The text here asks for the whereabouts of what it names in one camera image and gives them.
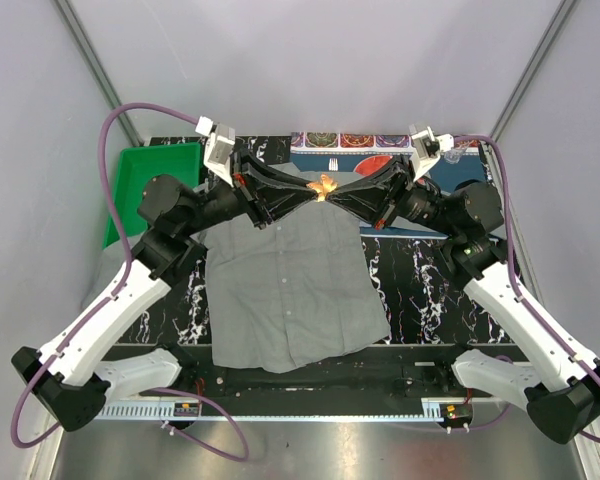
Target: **gray shirt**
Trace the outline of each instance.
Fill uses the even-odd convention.
[[[307,180],[320,177],[293,164],[276,168]],[[360,178],[329,175],[341,185]],[[311,202],[264,230],[242,215],[198,239],[209,249],[206,285],[216,365],[287,372],[389,335],[359,221],[344,210]],[[121,260],[114,264],[112,271]],[[98,282],[100,290],[106,282]]]

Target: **white wall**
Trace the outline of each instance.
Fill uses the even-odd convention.
[[[104,226],[96,140],[107,107],[50,1],[0,2],[0,479],[23,384],[11,367],[78,313]],[[111,151],[126,147],[115,132]],[[29,418],[22,436],[31,438]]]
[[[73,0],[122,101],[241,134],[488,132],[559,0]],[[182,122],[133,115],[143,136]]]
[[[600,0],[580,2],[501,145],[545,304],[600,355]]]

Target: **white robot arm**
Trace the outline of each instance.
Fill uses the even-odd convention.
[[[129,325],[204,255],[204,247],[190,238],[192,234],[244,213],[256,227],[264,228],[317,196],[305,180],[271,169],[246,151],[231,154],[232,129],[214,128],[207,119],[201,119],[198,128],[210,139],[205,165],[222,181],[199,193],[173,177],[152,179],[138,210],[151,228],[133,249],[126,285],[66,348],[59,348],[63,339],[111,295],[124,267],[65,331],[37,351],[22,347],[12,359],[29,382],[52,356],[57,357],[33,392],[68,431],[91,421],[107,402],[195,379],[194,363],[175,346],[127,360],[102,361]],[[516,297],[501,245],[489,237],[503,222],[495,187],[476,182],[445,196],[431,183],[419,181],[441,154],[453,148],[453,138],[435,136],[427,127],[413,133],[412,144],[415,152],[409,159],[394,157],[373,175],[329,193],[326,201],[376,228],[401,216],[449,236],[438,251],[446,277],[495,318],[532,365],[519,367],[468,350],[452,363],[453,374],[464,387],[525,409],[547,436],[566,443],[600,415],[600,390],[576,360],[599,376],[600,360],[518,283],[524,297],[576,352],[569,356]]]

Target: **green tray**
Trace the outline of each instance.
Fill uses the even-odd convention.
[[[137,212],[142,200],[142,190],[149,180],[163,173],[176,177],[190,187],[196,187],[200,178],[200,144],[127,148],[120,152],[113,200],[128,236],[147,230],[147,222]],[[119,238],[113,219],[109,217],[102,248]]]

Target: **gray floor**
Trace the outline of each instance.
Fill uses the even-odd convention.
[[[477,423],[497,414],[476,406]],[[514,480],[584,479],[575,447],[543,437],[514,409],[493,429],[447,436],[400,424],[242,424],[252,460],[223,460],[150,423],[96,421],[65,434],[54,480],[328,479]],[[421,425],[419,428],[432,428]],[[188,430],[232,453],[240,444],[226,423]]]

